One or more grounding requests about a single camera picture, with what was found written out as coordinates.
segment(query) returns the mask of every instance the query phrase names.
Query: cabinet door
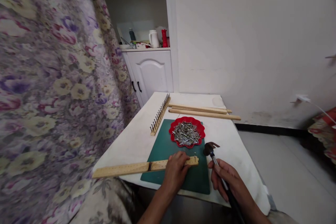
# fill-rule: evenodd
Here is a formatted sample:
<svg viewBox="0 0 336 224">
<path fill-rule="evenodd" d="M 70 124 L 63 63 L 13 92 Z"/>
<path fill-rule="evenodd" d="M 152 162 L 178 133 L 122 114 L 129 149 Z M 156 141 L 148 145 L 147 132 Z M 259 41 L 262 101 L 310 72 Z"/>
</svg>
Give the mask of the cabinet door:
<svg viewBox="0 0 336 224">
<path fill-rule="evenodd" d="M 134 89 L 136 97 L 138 98 L 140 108 L 142 108 L 144 106 L 144 103 L 142 102 L 142 99 L 141 99 L 141 96 L 140 96 L 140 91 L 138 89 L 138 85 L 137 85 L 137 82 L 135 80 L 135 77 L 134 77 L 134 74 L 133 74 L 133 71 L 132 71 L 130 60 L 129 60 L 126 52 L 123 52 L 122 55 L 123 55 L 123 57 L 125 59 L 125 62 L 126 62 L 127 70 L 129 72 L 129 77 L 131 78 L 132 88 Z"/>
<path fill-rule="evenodd" d="M 170 51 L 142 51 L 127 54 L 144 104 L 155 91 L 173 92 Z"/>
</svg>

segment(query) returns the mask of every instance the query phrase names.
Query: hand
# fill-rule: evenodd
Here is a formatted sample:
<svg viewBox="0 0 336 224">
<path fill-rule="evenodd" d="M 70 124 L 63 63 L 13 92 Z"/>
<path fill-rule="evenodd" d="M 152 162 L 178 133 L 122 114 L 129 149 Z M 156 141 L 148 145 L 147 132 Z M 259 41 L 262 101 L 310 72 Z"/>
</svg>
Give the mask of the hand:
<svg viewBox="0 0 336 224">
<path fill-rule="evenodd" d="M 214 165 L 213 161 L 208 164 L 208 167 L 212 169 L 211 181 L 213 189 L 218 190 L 226 202 L 229 201 L 221 182 L 221 178 L 223 178 L 230 185 L 232 194 L 243 212 L 253 211 L 255 207 L 258 207 L 236 169 L 221 159 L 217 159 L 217 162 L 219 166 Z"/>
<path fill-rule="evenodd" d="M 170 156 L 166 165 L 162 188 L 171 196 L 180 190 L 190 165 L 184 165 L 190 157 L 185 152 L 179 151 Z"/>
</svg>

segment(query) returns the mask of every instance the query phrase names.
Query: wooden strip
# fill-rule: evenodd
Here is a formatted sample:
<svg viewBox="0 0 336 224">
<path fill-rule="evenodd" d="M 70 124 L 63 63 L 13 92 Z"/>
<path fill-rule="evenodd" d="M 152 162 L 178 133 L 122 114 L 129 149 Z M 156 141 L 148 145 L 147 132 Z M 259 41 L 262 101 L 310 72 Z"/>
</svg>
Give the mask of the wooden strip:
<svg viewBox="0 0 336 224">
<path fill-rule="evenodd" d="M 241 118 L 238 115 L 228 115 L 228 114 L 217 114 L 217 113 L 207 113 L 207 112 L 200 112 L 200 111 L 191 111 L 191 110 L 178 110 L 178 109 L 169 109 L 170 113 L 176 114 L 187 114 L 192 116 L 204 116 L 204 117 L 213 117 L 213 118 L 222 118 L 222 119 L 230 119 L 230 120 L 237 120 L 240 121 Z"/>
<path fill-rule="evenodd" d="M 219 113 L 219 114 L 227 114 L 232 113 L 232 110 L 228 110 L 225 108 L 211 108 L 211 107 L 193 107 L 183 104 L 168 104 L 168 107 L 173 107 L 175 109 L 183 109 L 183 110 L 192 110 L 192 111 L 200 111 L 200 112 L 207 112 L 207 113 Z"/>
<path fill-rule="evenodd" d="M 134 164 L 125 164 L 119 166 L 110 166 L 104 168 L 98 168 L 92 175 L 92 178 L 103 178 L 103 177 L 116 177 L 135 173 L 146 173 L 165 170 L 168 160 L 154 161 L 154 162 L 143 162 Z M 186 161 L 186 165 L 197 166 L 198 157 L 191 156 L 189 160 Z"/>
<path fill-rule="evenodd" d="M 164 114 L 165 114 L 165 112 L 166 112 L 167 107 L 168 107 L 168 105 L 166 105 L 166 106 L 163 107 L 163 110 L 162 110 L 162 111 L 163 111 L 163 112 L 162 112 L 162 116 L 161 116 L 161 118 L 158 119 L 157 125 L 154 125 L 154 132 L 152 131 L 152 132 L 150 133 L 150 135 L 155 136 L 157 130 L 159 129 L 159 126 L 160 126 L 160 124 L 161 124 L 162 118 L 163 118 L 163 116 L 164 116 Z"/>
</svg>

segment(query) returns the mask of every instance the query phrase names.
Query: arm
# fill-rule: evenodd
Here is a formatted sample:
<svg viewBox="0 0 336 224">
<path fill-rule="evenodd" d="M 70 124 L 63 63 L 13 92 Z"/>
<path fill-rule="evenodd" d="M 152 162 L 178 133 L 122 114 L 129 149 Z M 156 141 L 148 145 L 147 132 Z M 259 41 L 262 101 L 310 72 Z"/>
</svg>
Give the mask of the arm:
<svg viewBox="0 0 336 224">
<path fill-rule="evenodd" d="M 159 224 L 161 222 L 167 208 L 184 182 L 190 168 L 184 163 L 189 159 L 190 157 L 181 151 L 169 157 L 162 186 L 156 191 L 138 224 Z"/>
<path fill-rule="evenodd" d="M 213 188 L 218 190 L 226 202 L 229 201 L 228 196 L 222 186 L 221 178 L 229 185 L 232 194 L 236 198 L 244 217 L 252 224 L 271 224 L 267 217 L 262 213 L 257 204 L 254 202 L 246 185 L 240 178 L 236 169 L 221 159 L 217 159 L 219 166 L 215 166 L 213 161 L 208 165 L 212 169 L 211 181 Z"/>
</svg>

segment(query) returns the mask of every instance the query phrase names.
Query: white tablecloth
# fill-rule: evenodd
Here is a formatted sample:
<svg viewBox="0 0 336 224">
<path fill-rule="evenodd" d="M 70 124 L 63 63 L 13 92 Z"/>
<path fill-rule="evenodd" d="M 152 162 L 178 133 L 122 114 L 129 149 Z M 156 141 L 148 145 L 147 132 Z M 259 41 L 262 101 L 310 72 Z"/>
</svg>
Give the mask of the white tablecloth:
<svg viewBox="0 0 336 224">
<path fill-rule="evenodd" d="M 146 162 L 152 150 L 156 136 L 151 136 L 149 126 L 153 122 L 156 113 L 159 110 L 167 93 L 155 92 L 148 102 L 143 106 L 139 113 L 133 118 L 124 131 L 117 137 L 113 144 L 103 154 L 94 166 L 97 168 L 126 165 L 130 163 Z M 171 103 L 185 104 L 198 107 L 217 107 L 225 109 L 223 100 L 219 95 L 212 94 L 182 94 L 171 93 Z M 164 119 L 177 119 L 185 116 L 183 114 L 169 113 L 168 109 L 164 114 Z M 237 129 L 231 120 L 217 119 L 210 117 L 193 116 L 202 121 L 205 127 L 205 142 L 215 142 L 220 148 L 215 149 L 216 158 L 220 158 L 236 168 L 253 199 L 264 214 L 268 214 L 270 204 L 267 193 L 264 189 L 260 176 L 254 166 L 250 155 L 248 154 Z M 160 185 L 140 180 L 141 174 L 132 174 L 121 176 L 123 180 L 144 186 L 147 188 L 158 189 Z M 180 190 L 180 195 L 190 196 L 201 200 L 228 204 L 223 200 L 220 194 L 213 190 L 210 182 L 210 194 Z"/>
</svg>

